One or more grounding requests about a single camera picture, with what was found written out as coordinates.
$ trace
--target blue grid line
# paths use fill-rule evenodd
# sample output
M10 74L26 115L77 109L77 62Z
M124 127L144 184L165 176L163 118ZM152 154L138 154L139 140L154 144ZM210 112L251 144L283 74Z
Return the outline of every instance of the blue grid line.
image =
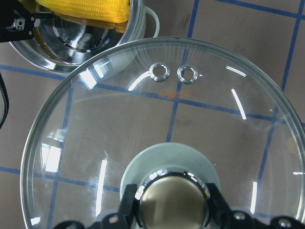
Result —
M20 175L20 169L6 168L6 167L0 166L0 171L6 172L6 173L13 173L13 174L19 174Z
M59 173L61 169L61 162L62 162L62 155L63 155L63 149L64 149L64 142L65 142L65 137L66 137L66 131L68 128L68 120L69 120L69 115L71 111L71 104L72 104L72 98L73 98L73 88L69 90L69 96L68 96L68 101L67 101L67 106L66 106L66 111L65 111L65 117L63 120L63 125L62 129L65 130L63 133L63 142L61 142L60 148L61 148L61 157L59 160L59 165L58 165L58 171L55 176L54 184L53 184L53 191L52 191L52 196L51 196L51 203L50 203L50 211L49 211L49 218L48 218L48 229L51 229L52 227L52 221L53 221L53 213L54 213L54 207L55 207L55 200L56 200L56 194L57 194L57 187L58 187L58 182L59 182Z
M261 181L262 181L262 178L263 178L263 173L264 173L264 169L265 169L265 165L266 165L266 161L267 161L267 157L268 157L268 153L269 153L269 148L270 148L270 145L271 145L271 140L272 140L272 137L273 137L273 133L275 131L275 121L277 119L277 115L278 115L278 108L276 107L275 110L274 110L274 115L273 115L274 119L271 123L271 127L270 127L270 130L269 130L269 133L268 133L267 142L266 142L266 145L265 145L261 166L260 166L258 177L257 177L257 192L259 190L259 187L261 185Z
M301 2L300 2L298 15L302 15L303 8L304 8L304 2L305 2L305 0L301 0ZM289 70L290 70L290 66L291 66L291 60L292 60L292 56L293 56L294 50L295 50L295 42L296 42L297 34L299 32L300 22L301 22L300 18L297 18L296 21L295 21L294 32L293 32L291 43L290 43L288 58L287 58L285 71L284 71L284 77L283 77L282 86L281 86L281 89L282 89L283 92L285 91L287 80L288 80Z
M216 0L216 1L230 3L230 4L234 4L236 6L246 7L246 8L250 8L253 10L260 10L260 11L264 11L264 12L268 12L268 13L279 14L279 15L283 15L283 16L287 16L287 17L291 17L291 18L300 18L303 20L305 19L304 16L299 15L297 13L291 13L288 11L278 10L278 9L274 9L274 8L270 8L270 7L266 7L266 6L260 6L260 5L256 5L256 4L252 4L252 3L248 3L248 2L243 2L243 1L238 1L238 0Z
M137 91L137 90L128 91L128 89L123 88L123 87L106 85L106 84L101 84L101 83L96 84L95 87L102 88L102 89L107 89L107 90L112 90L112 91L117 91L117 92L122 92L122 93L145 96L145 97L154 98L154 99L166 100L166 101L174 102L174 103L177 102L177 103L181 103L181 104L197 106L197 107L201 107L201 108L206 108L206 109L215 110L215 111L221 111L221 112L230 113L230 114L234 114L234 115L240 115L239 110L234 110L234 109L230 109L230 108L226 108L226 107L222 107L222 106L217 106L217 105L205 104L205 103L196 102L196 101L192 101L192 100L178 99L178 98L172 99L172 98L160 96L160 95L155 94L155 93L143 92L143 91ZM272 117L262 115L262 114L246 114L246 116L251 117L251 118L265 120L265 121L272 121L273 120ZM277 119L276 122L285 123L285 120Z
M181 90L181 83L179 82L177 85L177 92L179 92L180 90L178 90L178 88L180 87ZM173 126L175 124L175 119L176 119L176 114L177 114L177 109L178 109L178 103L174 102L173 103L173 109L172 109L172 115L171 115L171 119L170 119L170 123L168 125L168 131L167 131L167 136L166 136L166 142L170 142L172 139L172 133L173 133Z
M194 5L193 5L193 10L192 10L192 16L191 16L191 20L190 20L190 25L189 25L189 29L187 32L187 38L192 38L196 15L197 15L197 11L198 11L198 5L199 5L199 0L195 0ZM184 53L183 53L181 65L184 65L186 63L188 54L189 54L189 50L185 49ZM179 81L177 84L177 88L176 88L176 95L179 94L179 92L181 91L181 88L182 88L182 83ZM167 131L167 136L166 136L166 140L165 140L166 142L170 142L172 139L172 133L173 133L173 127L175 124L177 109L178 109L178 102L175 101L173 104L170 123L168 125L168 131Z
M42 178L42 179L48 179L48 180L54 180L54 181L56 180L56 177L52 176L52 175L35 173L34 176L38 177L38 178ZM91 188L98 187L97 183L90 183L90 182L73 180L73 179L63 178L63 177L58 177L57 179L59 182L67 183L67 184L73 184L73 185L79 185L79 186L85 186L85 187L91 187ZM103 186L103 189L107 190L107 191L120 192L120 189L118 187Z
M196 15L198 11L198 5L199 5L199 0L194 1L194 6L193 6L193 11L192 11L192 16L191 16L191 21L189 25L189 30L187 32L187 38L192 38L193 31L194 31L194 25L196 21Z
M37 76L42 76L42 77L45 77L45 78L50 78L50 79L54 79L54 80L61 80L61 81L66 78L66 77L61 76L61 75L56 75L56 74L52 74L52 73L44 73L44 72L31 70L31 69L26 69L26 68L18 68L18 67L8 66L8 65L4 65L4 64L0 64L0 69L12 71L12 72L18 72L18 73L37 75Z

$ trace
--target pot lid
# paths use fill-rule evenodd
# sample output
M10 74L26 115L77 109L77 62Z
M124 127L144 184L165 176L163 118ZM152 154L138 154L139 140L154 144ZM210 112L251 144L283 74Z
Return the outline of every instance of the pot lid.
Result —
M204 159L165 150L134 165L169 142ZM304 145L282 91L243 57L183 38L130 42L77 68L37 116L21 168L25 222L50 229L72 219L88 227L118 209L123 177L152 163L163 169L165 160L188 161L201 179L219 178L232 209L263 222L278 215L302 221ZM218 177L207 175L213 169Z

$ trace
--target gray floor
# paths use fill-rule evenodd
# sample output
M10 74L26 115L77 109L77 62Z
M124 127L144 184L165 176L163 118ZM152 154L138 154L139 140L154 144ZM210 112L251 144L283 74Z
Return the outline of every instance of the gray floor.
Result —
M161 24L159 36L202 40L249 59L283 90L301 121L305 123L304 2L304 0L144 1L145 5L159 16ZM150 17L147 18L146 29L146 37L151 36L154 27ZM0 44L0 50L2 53L0 70L10 99L9 115L0 130L2 184L0 228L17 229L25 228L20 205L19 178L21 156L27 134L36 114L64 77L59 76L55 79L53 74L31 65L8 43ZM183 107L181 109L181 115L187 113L186 109L183 110ZM67 188L69 187L66 184L60 186L63 191Z

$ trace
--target blue tape line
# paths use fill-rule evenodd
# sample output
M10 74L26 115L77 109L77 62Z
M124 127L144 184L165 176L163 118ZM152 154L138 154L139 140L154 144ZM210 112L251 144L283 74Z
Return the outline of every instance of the blue tape line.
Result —
M191 21L190 21L189 29L188 29L188 32L187 32L187 38L192 38L193 30L194 30L194 24L195 24L197 10L198 10L198 5L199 5L199 0L195 0L194 5L193 5ZM185 49L184 53L183 53L183 58L182 58L181 65L184 65L186 63L188 54L189 54L189 50ZM182 88L182 83L179 81L178 84L177 84L177 88L176 88L176 92L177 92L176 94L178 94L181 91L181 88ZM177 109L178 109L178 102L175 101L174 104L173 104L170 123L168 125L168 131L167 131L167 136L166 136L166 140L165 140L166 142L170 142L171 139L172 139L172 133L173 133L173 127L174 127L174 124L175 124Z
M54 80L61 80L61 81L66 78L66 77L61 76L61 75L56 75L56 74L52 74L52 73L44 73L44 72L39 72L39 71L36 71L36 70L30 70L30 69L26 69L26 68L18 68L18 67L8 66L8 65L4 65L4 64L0 64L0 69L12 71L12 72L18 72L18 73L37 75L37 76L42 76L42 77L45 77L45 78L50 78L50 79L54 79Z
M259 187L261 185L261 181L262 181L262 178L263 178L263 173L264 173L267 157L268 157L268 154L269 154L269 148L270 148L271 140L272 140L272 137L273 137L273 133L275 131L275 121L276 121L277 115L278 115L278 108L276 107L275 110L274 110L274 115L273 115L274 120L271 123L271 127L270 127L268 137L267 137L267 142L266 142L265 149L264 149L263 159L262 159L261 166L260 166L259 173L258 173L257 190L259 190Z
M187 38L192 38L193 31L194 31L194 25L196 21L196 15L198 11L198 5L199 5L199 0L194 1L194 6L193 6L193 11L192 11L192 16L191 16L191 21L189 25L189 30L187 32Z
M268 13L279 14L279 15L283 15L283 16L287 16L287 17L291 17L291 18L301 18L300 15L298 15L296 13L291 13L291 12L284 11L284 10L277 10L274 8L260 6L260 5L256 5L256 4L252 4L252 3L248 3L248 2L243 2L243 1L238 1L238 0L216 0L216 1L230 3L230 4L234 4L236 6L246 7L246 8L250 8L250 9L254 9L254 10L260 10L260 11L264 11L264 12L268 12Z
M56 173L54 184L53 184L50 210L49 210L49 218L48 218L48 226L47 226L48 229L51 229L51 227L52 227L53 214L54 214L55 201L56 201L56 194L57 194L57 187L58 187L58 182L59 182L59 173L60 173L60 170L61 170L64 142L65 142L65 137L66 137L66 131L67 131L67 128L68 128L68 120L69 120L69 115L70 115L70 111L71 111L72 98L73 98L73 87L69 90L68 101L67 101L67 106L66 106L66 111L65 111L65 117L64 117L63 125L62 125L62 129L65 132L63 133L63 142L60 145L60 147L61 147L61 157L60 157L60 160L59 160L58 171Z
M42 178L42 179L49 179L49 180L55 180L56 177L52 175L46 175L46 174L39 174L35 173L35 177ZM80 181L80 180L73 180L73 179L68 179L68 178L63 178L59 177L57 179L59 182L66 183L66 184L73 184L73 185L79 185L79 186L85 186L85 187L91 187L91 188L97 188L98 184L96 183L89 183L85 181ZM113 192L120 192L120 189L118 187L111 187L111 186L103 186L104 190L107 191L113 191Z
M299 6L298 15L302 15L303 8L304 8L304 0L301 0L300 6ZM293 56L294 50L295 50L296 37L297 37L297 34L299 32L300 21L301 21L300 18L297 18L296 21L295 21L294 32L292 34L292 39L291 39L291 43L290 43L288 58L287 58L287 62L286 62L286 66L285 66L285 71L284 71L284 77L283 77L283 80L282 80L281 89L282 89L283 92L285 91L287 80L288 80L291 60L292 60L292 56Z
M165 140L166 142L170 142L171 139L172 139L173 126L175 124L177 109L178 109L178 103L175 102L175 103L173 103L171 120L170 120L170 123L168 125L168 131L167 131L167 136L166 136L166 140Z
M6 172L6 173L13 173L13 174L19 174L20 175L20 170L19 169L15 169L15 168L6 168L6 167L0 166L0 171Z

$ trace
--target clear glass lid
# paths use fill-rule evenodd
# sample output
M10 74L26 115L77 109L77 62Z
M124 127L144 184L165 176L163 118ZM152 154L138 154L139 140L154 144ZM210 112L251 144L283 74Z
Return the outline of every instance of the clear glass lid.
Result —
M232 209L304 221L305 135L281 90L230 51L153 38L91 58L44 105L21 168L27 227L116 211L131 160L165 142L201 152Z

